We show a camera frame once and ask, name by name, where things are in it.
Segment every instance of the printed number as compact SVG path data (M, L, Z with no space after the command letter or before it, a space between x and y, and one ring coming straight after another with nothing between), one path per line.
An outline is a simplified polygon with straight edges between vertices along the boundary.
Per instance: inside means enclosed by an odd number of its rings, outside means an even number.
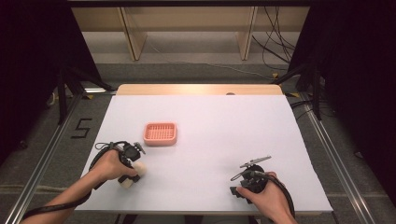
M81 128L81 127L79 127L81 125L81 122L84 121L84 120L92 120L92 119L80 119L78 121L78 125L76 127L76 131L85 131L84 135L80 135L80 136L76 136L75 135L75 136L72 136L72 138L86 138L87 137L87 134L90 131L90 128Z

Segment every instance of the plastic basket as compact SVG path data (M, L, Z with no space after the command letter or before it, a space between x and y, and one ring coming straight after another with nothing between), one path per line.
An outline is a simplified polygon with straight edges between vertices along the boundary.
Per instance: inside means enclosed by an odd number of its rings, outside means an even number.
M172 122L148 123L143 138L148 146L172 146L177 141L177 126Z

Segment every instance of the gray carpet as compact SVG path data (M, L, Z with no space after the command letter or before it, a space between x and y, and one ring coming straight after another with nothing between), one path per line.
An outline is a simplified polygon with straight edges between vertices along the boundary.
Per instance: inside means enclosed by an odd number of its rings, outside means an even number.
M97 64L103 81L118 87L123 83L270 83L273 73L283 74L284 71L266 67L265 65L228 65L232 68L248 71L241 73L230 68L216 67L208 64ZM250 74L259 73L263 77ZM297 77L282 84L283 92L296 92L294 85ZM100 128L111 95L94 95L92 99L81 100L74 112L67 130L56 149L49 167L40 181L40 186L66 188L81 175L82 169L90 153L96 134ZM291 103L300 98L290 97ZM358 185L378 223L394 223L396 209L375 179L370 168L362 160L354 156L357 150L326 103L320 105L323 124L333 140L338 152L342 155L346 168ZM303 106L294 109L297 123L318 178L334 209L333 214L322 214L314 217L298 216L299 223L360 223L351 202L345 194L332 164L329 161L310 122ZM57 104L44 110L36 126L26 139L28 148L15 151L0 167L0 185L16 185L1 188L0 221L5 221L7 211L15 203L25 184L33 172L42 152L47 146L58 122ZM80 119L83 127L90 128L85 138L84 131L76 130ZM29 208L42 205L56 193L38 190ZM117 214L76 212L66 223L114 223Z

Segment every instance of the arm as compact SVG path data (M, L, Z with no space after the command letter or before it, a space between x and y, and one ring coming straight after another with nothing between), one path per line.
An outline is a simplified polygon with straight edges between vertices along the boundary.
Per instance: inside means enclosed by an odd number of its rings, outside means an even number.
M135 176L137 175L137 172L134 169L126 167L120 162L119 152L117 150L109 150L87 174L52 201L47 203L46 206L74 202L87 195L98 184L106 180L115 179L122 175ZM75 208L70 208L28 217L22 222L22 224L63 223L74 210Z
M269 175L276 177L275 173L270 173ZM263 215L270 218L275 223L297 223L290 213L285 195L272 181L268 181L265 189L258 194L242 187L238 187L236 190L242 196L251 200Z

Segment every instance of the wrist strap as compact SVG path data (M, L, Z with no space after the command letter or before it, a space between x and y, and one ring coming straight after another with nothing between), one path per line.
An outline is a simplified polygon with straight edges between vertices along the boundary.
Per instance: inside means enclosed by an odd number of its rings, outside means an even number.
M43 207L38 207L38 208L32 209L23 215L22 220L24 220L28 217L31 217L31 216L38 215L38 214L43 214L43 213L54 212L54 211L77 207L80 204L87 202L87 200L91 196L91 193L92 192L90 191L87 195L85 195L81 199L78 199L77 201L74 201L71 203L62 203L62 204L43 206Z

